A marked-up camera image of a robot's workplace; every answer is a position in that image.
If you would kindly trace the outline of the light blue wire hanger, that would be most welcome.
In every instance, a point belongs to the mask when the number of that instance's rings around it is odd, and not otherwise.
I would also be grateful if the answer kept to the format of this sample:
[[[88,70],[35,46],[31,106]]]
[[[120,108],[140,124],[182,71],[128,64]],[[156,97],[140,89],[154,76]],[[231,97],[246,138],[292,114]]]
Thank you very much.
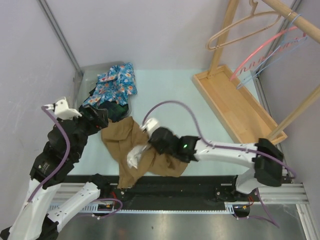
[[[301,15],[298,14],[296,17],[294,17],[293,20],[289,23],[289,25],[288,25],[287,28],[289,28],[289,26],[295,27],[295,26],[294,26],[294,23],[296,22],[296,20],[297,20],[298,17],[300,17],[300,16],[301,16]],[[276,60],[277,58],[279,58],[280,56],[284,55],[286,52],[290,51],[292,48],[293,48],[293,46],[292,46],[292,47],[288,47],[288,48],[285,49],[283,52],[279,52],[279,53],[275,54],[274,56],[272,56],[272,57],[271,57],[264,65],[262,65],[261,67],[266,66],[266,64],[270,64],[272,61],[274,61],[274,60]],[[245,77],[243,80],[240,81],[240,83],[237,84],[237,86],[236,86],[236,89],[237,89],[237,90],[243,88],[249,81],[253,80],[255,77],[258,77],[258,76],[262,73],[262,72],[261,72],[261,73],[259,73],[257,76],[254,76],[256,72],[254,71],[253,68],[252,68],[252,70],[250,70],[250,72],[251,72],[250,76]]]

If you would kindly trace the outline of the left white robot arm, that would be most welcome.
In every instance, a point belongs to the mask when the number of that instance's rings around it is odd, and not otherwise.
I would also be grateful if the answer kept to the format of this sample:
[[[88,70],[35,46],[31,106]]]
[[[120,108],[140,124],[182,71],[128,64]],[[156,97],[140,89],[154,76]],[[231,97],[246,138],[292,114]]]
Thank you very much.
[[[58,113],[57,105],[41,108],[53,121],[43,151],[35,158],[30,171],[26,199],[13,225],[0,232],[2,240],[56,240],[64,226],[86,205],[110,196],[108,180],[95,174],[84,187],[50,211],[52,200],[69,172],[82,157],[91,135],[108,127],[108,110],[82,106]]]

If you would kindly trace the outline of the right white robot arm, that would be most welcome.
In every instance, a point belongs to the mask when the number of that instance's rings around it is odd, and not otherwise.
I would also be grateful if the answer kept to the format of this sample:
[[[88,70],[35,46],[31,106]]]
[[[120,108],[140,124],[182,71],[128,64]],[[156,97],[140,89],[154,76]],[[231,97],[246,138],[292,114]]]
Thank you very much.
[[[221,201],[242,201],[253,190],[262,187],[281,187],[283,177],[283,158],[269,140],[259,138],[257,143],[230,143],[206,141],[198,136],[178,137],[166,127],[146,131],[148,142],[159,154],[166,154],[183,163],[214,161],[246,167],[237,174],[227,189],[218,187],[215,198]]]

